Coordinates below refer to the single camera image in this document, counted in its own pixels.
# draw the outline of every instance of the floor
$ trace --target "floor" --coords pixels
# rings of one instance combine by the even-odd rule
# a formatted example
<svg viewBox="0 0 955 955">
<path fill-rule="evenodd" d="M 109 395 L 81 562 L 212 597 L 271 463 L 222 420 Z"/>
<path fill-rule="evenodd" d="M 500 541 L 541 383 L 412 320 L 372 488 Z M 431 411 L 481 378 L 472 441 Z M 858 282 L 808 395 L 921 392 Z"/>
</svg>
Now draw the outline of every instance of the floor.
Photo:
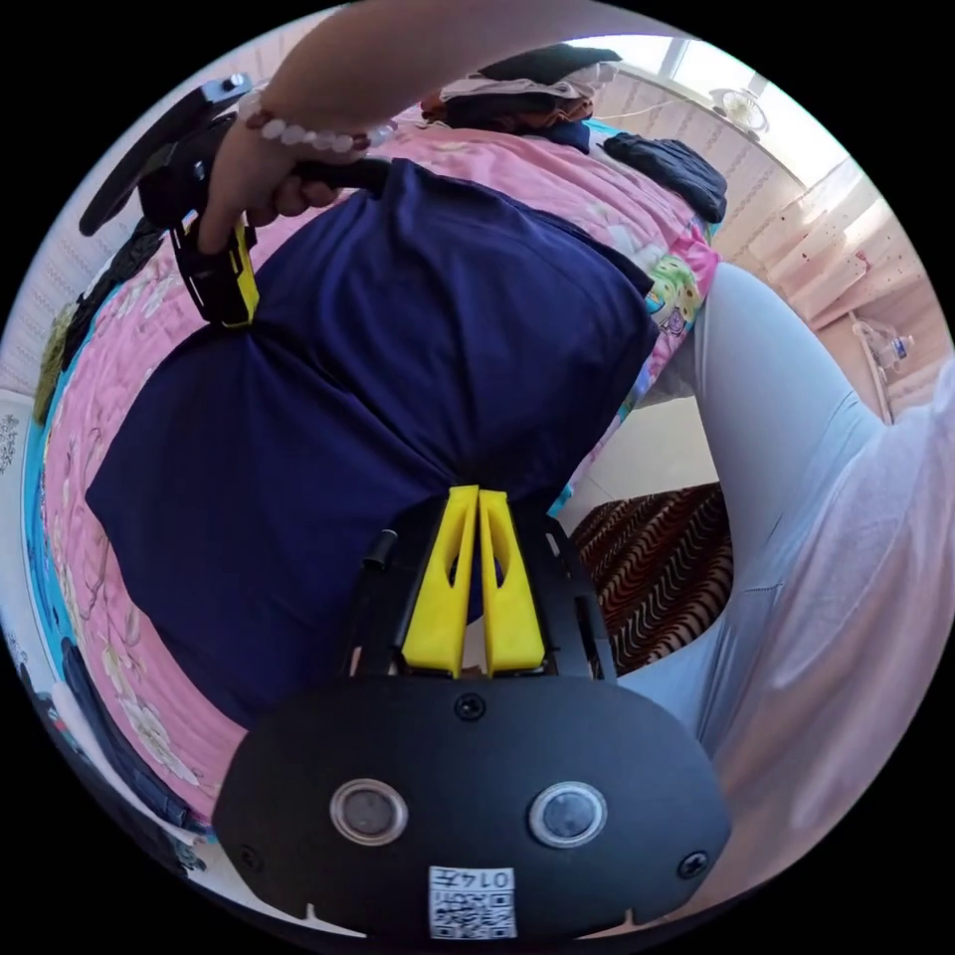
<svg viewBox="0 0 955 955">
<path fill-rule="evenodd" d="M 599 504 L 716 480 L 716 468 L 693 398 L 635 411 L 620 426 L 558 519 L 570 533 Z M 483 624 L 465 636 L 464 666 L 484 669 Z"/>
</svg>

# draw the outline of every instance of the hand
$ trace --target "hand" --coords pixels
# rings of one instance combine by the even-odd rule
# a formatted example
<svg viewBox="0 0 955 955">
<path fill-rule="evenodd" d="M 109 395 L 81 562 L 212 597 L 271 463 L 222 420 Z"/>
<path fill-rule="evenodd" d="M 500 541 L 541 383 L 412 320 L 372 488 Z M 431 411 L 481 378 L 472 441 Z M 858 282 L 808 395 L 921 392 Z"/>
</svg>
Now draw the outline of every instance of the hand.
<svg viewBox="0 0 955 955">
<path fill-rule="evenodd" d="M 263 139 L 236 122 L 226 133 L 209 180 L 209 202 L 199 221 L 199 251 L 221 252 L 243 213 L 252 226 L 266 226 L 278 216 L 300 216 L 312 207 L 330 206 L 339 190 L 320 182 L 303 183 L 291 175 L 302 159 L 344 164 L 357 153 L 318 153 L 310 146 L 289 147 Z"/>
</svg>

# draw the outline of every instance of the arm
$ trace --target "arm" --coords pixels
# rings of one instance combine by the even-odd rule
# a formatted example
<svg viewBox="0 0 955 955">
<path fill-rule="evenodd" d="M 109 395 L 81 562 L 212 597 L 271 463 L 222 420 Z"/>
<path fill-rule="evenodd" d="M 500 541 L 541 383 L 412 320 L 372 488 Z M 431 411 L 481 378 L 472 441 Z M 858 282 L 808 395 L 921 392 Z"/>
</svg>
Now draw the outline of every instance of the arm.
<svg viewBox="0 0 955 955">
<path fill-rule="evenodd" d="M 306 129 L 358 131 L 506 57 L 635 33 L 685 36 L 594 0 L 362 0 L 302 38 L 263 106 Z"/>
<path fill-rule="evenodd" d="M 262 106 L 304 129 L 363 132 L 490 63 L 561 40 L 626 33 L 683 36 L 594 0 L 361 0 L 302 38 Z M 216 156 L 199 248 L 220 251 L 243 213 L 262 226 L 327 205 L 327 188 L 289 175 L 298 160 L 315 158 L 308 145 L 266 141 L 236 123 Z"/>
</svg>

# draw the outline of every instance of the sticker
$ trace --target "sticker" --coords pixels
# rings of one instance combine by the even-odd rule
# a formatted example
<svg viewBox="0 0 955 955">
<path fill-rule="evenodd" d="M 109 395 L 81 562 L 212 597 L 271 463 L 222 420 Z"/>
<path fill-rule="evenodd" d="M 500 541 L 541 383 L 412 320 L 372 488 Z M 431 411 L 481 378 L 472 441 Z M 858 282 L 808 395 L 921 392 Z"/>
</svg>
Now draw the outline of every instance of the sticker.
<svg viewBox="0 0 955 955">
<path fill-rule="evenodd" d="M 512 868 L 428 869 L 431 937 L 516 938 Z"/>
</svg>

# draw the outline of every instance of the brown cloth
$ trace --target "brown cloth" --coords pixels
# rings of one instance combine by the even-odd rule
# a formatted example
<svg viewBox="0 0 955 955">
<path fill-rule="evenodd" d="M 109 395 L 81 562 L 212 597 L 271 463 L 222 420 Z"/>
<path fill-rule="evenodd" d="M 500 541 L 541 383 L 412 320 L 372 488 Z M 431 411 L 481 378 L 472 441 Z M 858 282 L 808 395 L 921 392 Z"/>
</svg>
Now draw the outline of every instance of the brown cloth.
<svg viewBox="0 0 955 955">
<path fill-rule="evenodd" d="M 597 588 L 617 676 L 692 643 L 729 600 L 733 550 L 718 483 L 603 504 L 571 539 Z"/>
</svg>

